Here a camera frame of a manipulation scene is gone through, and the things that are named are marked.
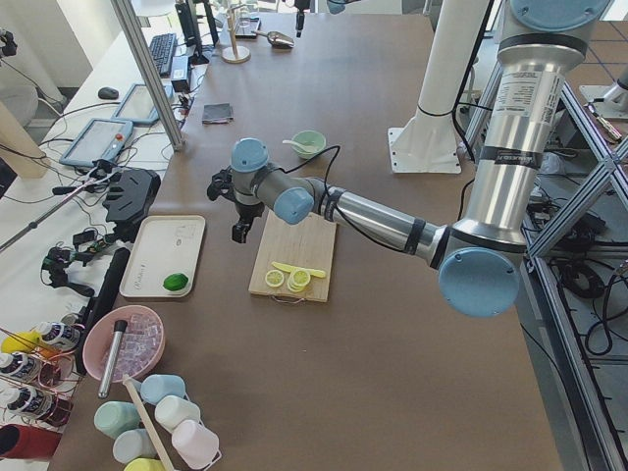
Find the yellow cup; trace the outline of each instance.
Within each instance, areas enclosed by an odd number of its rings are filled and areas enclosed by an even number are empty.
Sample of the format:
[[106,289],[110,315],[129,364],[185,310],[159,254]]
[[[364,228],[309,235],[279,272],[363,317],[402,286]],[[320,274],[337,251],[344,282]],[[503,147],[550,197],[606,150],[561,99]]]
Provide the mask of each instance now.
[[136,458],[125,467],[125,471],[166,471],[158,459]]

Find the teal cup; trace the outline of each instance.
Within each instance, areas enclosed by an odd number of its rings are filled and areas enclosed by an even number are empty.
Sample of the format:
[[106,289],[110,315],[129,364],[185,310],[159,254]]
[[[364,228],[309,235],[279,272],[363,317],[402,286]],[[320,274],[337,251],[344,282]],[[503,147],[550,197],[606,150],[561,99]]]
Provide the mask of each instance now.
[[136,429],[140,419],[137,409],[130,402],[110,400],[94,415],[94,426],[107,437],[116,439],[127,430]]

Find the wooden stick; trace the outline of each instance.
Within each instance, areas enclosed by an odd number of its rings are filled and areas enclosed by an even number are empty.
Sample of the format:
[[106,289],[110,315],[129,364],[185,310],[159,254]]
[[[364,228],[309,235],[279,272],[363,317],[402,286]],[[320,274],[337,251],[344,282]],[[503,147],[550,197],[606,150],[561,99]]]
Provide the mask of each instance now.
[[155,446],[155,449],[157,450],[157,455],[159,456],[161,463],[164,465],[164,468],[166,469],[166,471],[175,471],[173,462],[170,460],[170,456],[168,456],[168,452],[166,451],[164,444],[157,434],[157,429],[155,429],[152,420],[150,420],[150,416],[148,415],[148,412],[146,411],[146,408],[144,407],[144,404],[139,397],[139,393],[133,385],[131,377],[125,374],[122,377],[122,384],[125,385],[125,388],[127,388],[127,391],[131,396],[131,400],[133,401],[133,404],[135,404],[135,408],[137,409],[139,418],[144,424],[146,432],[148,432],[148,437],[150,438],[150,441],[153,442],[153,446]]

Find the computer mouse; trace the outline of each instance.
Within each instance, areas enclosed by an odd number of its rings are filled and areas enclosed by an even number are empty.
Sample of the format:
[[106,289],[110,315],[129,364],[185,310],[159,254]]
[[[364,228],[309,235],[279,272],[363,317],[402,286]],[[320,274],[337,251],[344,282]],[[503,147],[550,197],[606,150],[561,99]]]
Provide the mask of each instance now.
[[111,86],[103,86],[98,90],[98,98],[102,100],[115,100],[120,96],[120,93],[117,89],[112,88]]

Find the robotic arm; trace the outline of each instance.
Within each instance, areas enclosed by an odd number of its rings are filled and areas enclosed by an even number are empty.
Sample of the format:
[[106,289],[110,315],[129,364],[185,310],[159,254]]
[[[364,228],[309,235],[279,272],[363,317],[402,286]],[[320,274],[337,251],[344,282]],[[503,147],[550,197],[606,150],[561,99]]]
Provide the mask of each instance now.
[[15,56],[18,53],[18,45],[13,40],[13,33],[0,27],[0,41],[4,44],[0,48],[0,57]]
[[439,271],[447,302],[464,314],[495,316],[519,291],[521,234],[564,76],[580,64],[607,0],[510,0],[498,59],[503,76],[464,217],[435,226],[319,179],[292,178],[269,161],[263,142],[235,144],[231,166],[208,188],[240,214],[241,236],[264,206],[289,224],[312,211]]

